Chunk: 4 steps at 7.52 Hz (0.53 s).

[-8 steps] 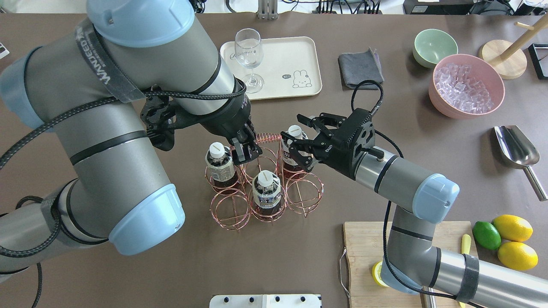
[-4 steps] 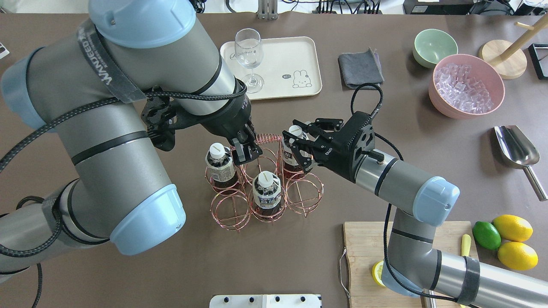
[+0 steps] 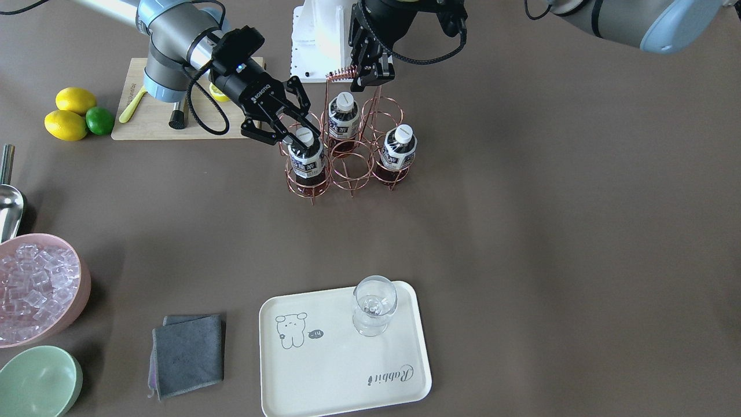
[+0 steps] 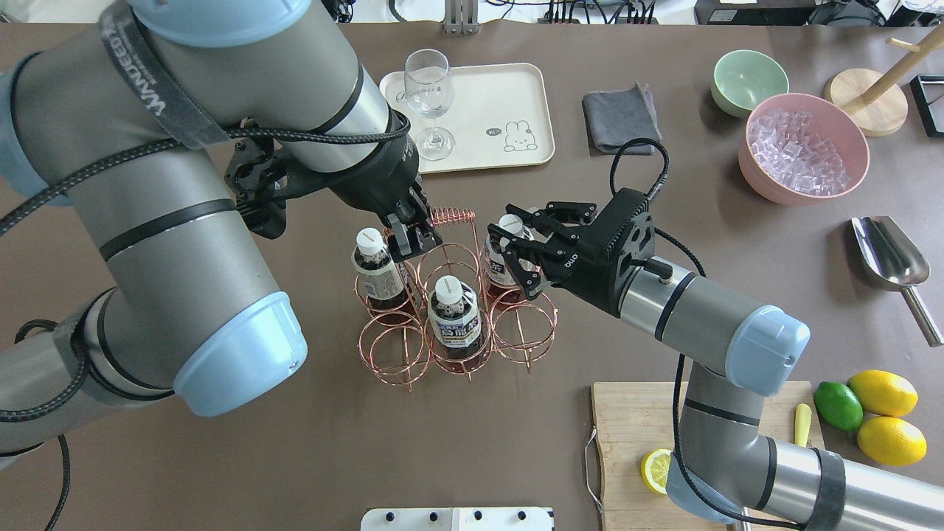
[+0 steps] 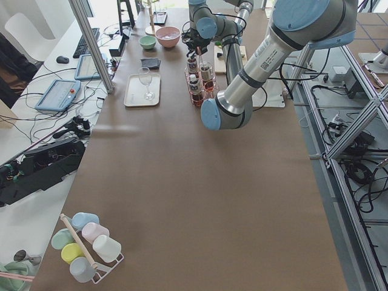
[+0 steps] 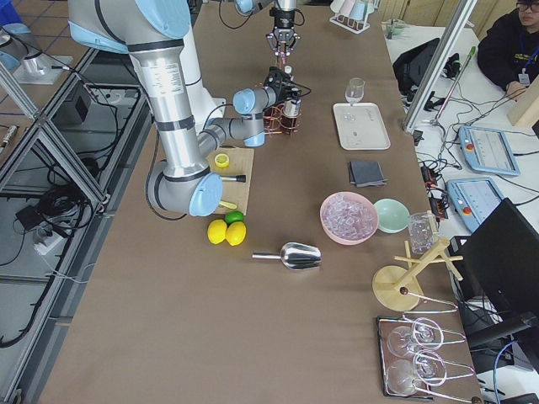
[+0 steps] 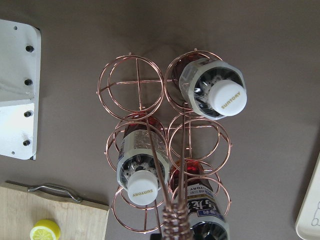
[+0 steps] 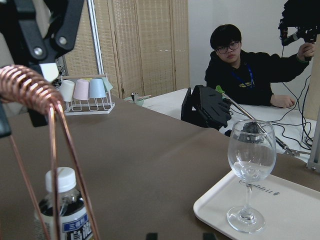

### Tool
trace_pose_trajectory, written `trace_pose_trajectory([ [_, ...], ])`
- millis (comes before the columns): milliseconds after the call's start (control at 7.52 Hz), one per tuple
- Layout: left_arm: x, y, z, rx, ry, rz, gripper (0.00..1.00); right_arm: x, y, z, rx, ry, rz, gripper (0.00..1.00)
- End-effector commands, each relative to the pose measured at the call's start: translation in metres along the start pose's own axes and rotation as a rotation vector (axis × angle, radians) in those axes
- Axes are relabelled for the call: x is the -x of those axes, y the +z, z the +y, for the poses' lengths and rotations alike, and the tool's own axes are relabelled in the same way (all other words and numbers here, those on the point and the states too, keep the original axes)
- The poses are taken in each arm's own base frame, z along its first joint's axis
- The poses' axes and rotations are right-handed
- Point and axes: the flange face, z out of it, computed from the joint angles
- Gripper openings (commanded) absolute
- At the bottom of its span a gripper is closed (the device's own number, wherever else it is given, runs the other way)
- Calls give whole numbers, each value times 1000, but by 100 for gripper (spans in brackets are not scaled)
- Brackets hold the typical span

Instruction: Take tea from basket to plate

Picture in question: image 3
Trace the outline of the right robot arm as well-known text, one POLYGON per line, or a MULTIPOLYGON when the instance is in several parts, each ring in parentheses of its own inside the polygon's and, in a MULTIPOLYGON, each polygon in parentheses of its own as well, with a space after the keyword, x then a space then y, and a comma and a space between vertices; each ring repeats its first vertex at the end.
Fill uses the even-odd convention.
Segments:
POLYGON ((289 117, 315 137, 320 129, 308 119, 310 100, 297 76, 274 79, 252 55, 264 45, 256 28, 225 30, 226 10, 198 8, 196 1, 83 1, 104 16, 135 27, 150 39, 143 75, 146 92, 165 103, 190 100, 202 76, 244 114, 241 134, 276 145, 307 150, 305 135, 281 121, 289 117))

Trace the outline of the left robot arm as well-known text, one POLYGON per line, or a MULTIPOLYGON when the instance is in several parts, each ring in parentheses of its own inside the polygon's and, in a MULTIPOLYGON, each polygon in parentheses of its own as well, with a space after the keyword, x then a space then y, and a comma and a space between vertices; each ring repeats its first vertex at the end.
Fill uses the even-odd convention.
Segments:
MULTIPOLYGON (((546 1, 539 20, 563 19, 587 34, 656 54, 688 47, 722 8, 739 10, 738 1, 546 1)), ((463 1, 359 1, 352 7, 349 46, 354 70, 350 90, 362 92, 396 76, 394 61, 426 65, 460 53, 468 37, 468 13, 463 1), (432 59, 413 59, 394 49, 419 13, 431 13, 445 35, 458 37, 455 50, 432 59)))

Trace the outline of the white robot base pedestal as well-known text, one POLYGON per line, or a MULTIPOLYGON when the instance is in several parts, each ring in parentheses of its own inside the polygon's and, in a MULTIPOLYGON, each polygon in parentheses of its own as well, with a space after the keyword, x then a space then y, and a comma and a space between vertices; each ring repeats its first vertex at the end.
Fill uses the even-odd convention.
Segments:
POLYGON ((304 1, 294 8, 291 75, 304 83, 345 82, 357 76, 349 45, 357 1, 304 1))

